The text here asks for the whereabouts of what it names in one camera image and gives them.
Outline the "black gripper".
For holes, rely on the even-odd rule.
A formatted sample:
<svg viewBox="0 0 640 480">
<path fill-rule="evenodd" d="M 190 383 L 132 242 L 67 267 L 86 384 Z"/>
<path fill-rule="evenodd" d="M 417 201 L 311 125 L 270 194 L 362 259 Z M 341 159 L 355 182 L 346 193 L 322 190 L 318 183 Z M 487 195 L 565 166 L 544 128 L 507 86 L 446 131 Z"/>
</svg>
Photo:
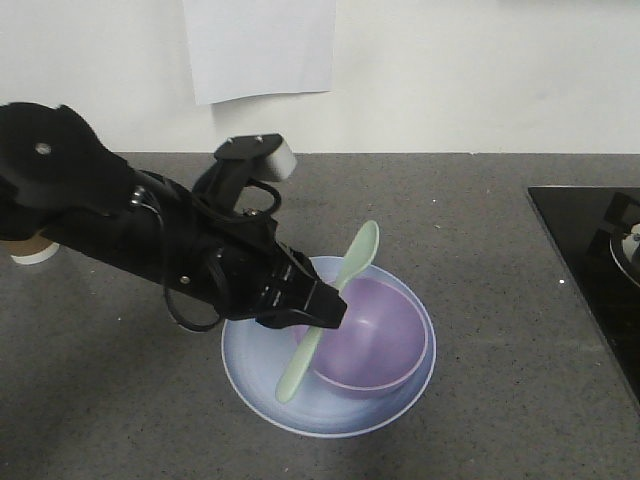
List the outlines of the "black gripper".
<svg viewBox="0 0 640 480">
<path fill-rule="evenodd" d="M 219 319 L 338 329 L 346 302 L 304 254 L 276 239 L 276 228 L 265 214 L 176 217 L 174 290 L 211 305 Z"/>
</svg>

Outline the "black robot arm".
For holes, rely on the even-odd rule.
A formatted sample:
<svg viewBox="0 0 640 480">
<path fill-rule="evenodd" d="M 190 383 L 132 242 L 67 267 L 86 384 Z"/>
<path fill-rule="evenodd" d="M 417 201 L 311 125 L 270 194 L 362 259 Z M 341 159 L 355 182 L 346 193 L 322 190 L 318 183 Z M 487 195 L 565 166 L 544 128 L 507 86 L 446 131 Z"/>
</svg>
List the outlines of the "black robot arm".
<svg viewBox="0 0 640 480">
<path fill-rule="evenodd" d="M 295 165 L 282 136 L 237 136 L 186 189 L 131 167 L 67 106 L 10 103 L 1 109 L 1 237 L 42 236 L 210 304 L 219 319 L 335 329 L 346 303 L 276 239 L 280 201 L 236 210 L 244 189 L 273 193 Z"/>
</svg>

